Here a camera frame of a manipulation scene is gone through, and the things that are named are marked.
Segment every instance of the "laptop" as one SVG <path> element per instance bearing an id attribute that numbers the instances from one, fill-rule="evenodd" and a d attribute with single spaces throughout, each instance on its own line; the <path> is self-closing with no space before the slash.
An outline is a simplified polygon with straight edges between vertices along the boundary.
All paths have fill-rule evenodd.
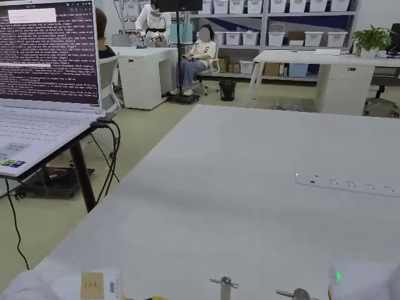
<path id="1" fill-rule="evenodd" d="M 0 2 L 0 176 L 18 177 L 104 112 L 93 0 Z"/>

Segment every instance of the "black trash can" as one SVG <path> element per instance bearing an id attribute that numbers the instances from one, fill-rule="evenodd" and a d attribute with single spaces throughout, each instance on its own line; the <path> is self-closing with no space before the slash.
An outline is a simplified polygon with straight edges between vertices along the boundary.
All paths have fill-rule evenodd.
<path id="1" fill-rule="evenodd" d="M 219 91 L 221 93 L 221 101 L 235 100 L 236 81 L 222 80 L 219 82 Z"/>

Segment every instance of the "woman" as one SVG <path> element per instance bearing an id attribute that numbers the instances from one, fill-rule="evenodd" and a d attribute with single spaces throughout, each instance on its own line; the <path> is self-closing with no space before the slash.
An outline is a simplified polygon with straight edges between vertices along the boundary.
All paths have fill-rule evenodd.
<path id="1" fill-rule="evenodd" d="M 201 26 L 199 39 L 192 49 L 184 55 L 181 61 L 181 82 L 184 88 L 185 96 L 193 95 L 193 79 L 196 74 L 206 70 L 209 67 L 209 60 L 213 59 L 216 51 L 214 40 L 214 31 L 210 25 Z M 178 93 L 178 89 L 171 91 L 172 95 Z"/>
<path id="2" fill-rule="evenodd" d="M 135 22 L 136 34 L 146 28 L 147 46 L 166 47 L 168 45 L 171 14 L 160 12 L 159 0 L 151 0 L 146 4 Z"/>
<path id="3" fill-rule="evenodd" d="M 97 46 L 99 48 L 99 59 L 115 56 L 114 51 L 106 45 L 104 32 L 107 26 L 107 17 L 104 11 L 96 7 Z"/>

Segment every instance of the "tripod stand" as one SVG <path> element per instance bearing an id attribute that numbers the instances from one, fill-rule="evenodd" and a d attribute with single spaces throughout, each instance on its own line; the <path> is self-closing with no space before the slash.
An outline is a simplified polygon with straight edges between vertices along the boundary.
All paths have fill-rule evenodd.
<path id="1" fill-rule="evenodd" d="M 177 79 L 179 84 L 179 94 L 169 96 L 167 101 L 179 104 L 192 104 L 199 100 L 200 96 L 198 95 L 183 95 L 183 78 L 181 73 L 181 61 L 182 61 L 182 44 L 181 44 L 181 28 L 180 28 L 180 17 L 179 17 L 179 0 L 177 0 L 177 9 L 176 9 L 176 33 L 177 33 Z"/>

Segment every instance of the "white table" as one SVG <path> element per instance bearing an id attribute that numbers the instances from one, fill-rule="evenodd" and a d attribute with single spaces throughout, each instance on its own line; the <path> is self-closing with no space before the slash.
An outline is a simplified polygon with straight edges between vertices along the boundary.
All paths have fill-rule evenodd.
<path id="1" fill-rule="evenodd" d="M 256 58 L 250 86 L 243 102 L 255 99 L 265 63 L 320 64 L 316 111 L 360 116 L 375 67 L 400 67 L 400 59 L 361 58 L 353 55 L 315 55 L 315 51 L 265 50 Z"/>
<path id="2" fill-rule="evenodd" d="M 326 300 L 334 259 L 400 261 L 400 199 L 302 186 L 296 172 L 399 185 L 400 122 L 196 106 L 38 266 L 120 267 L 137 300 Z"/>
<path id="3" fill-rule="evenodd" d="M 112 47 L 120 54 L 124 104 L 127 108 L 152 109 L 176 87 L 177 48 Z"/>

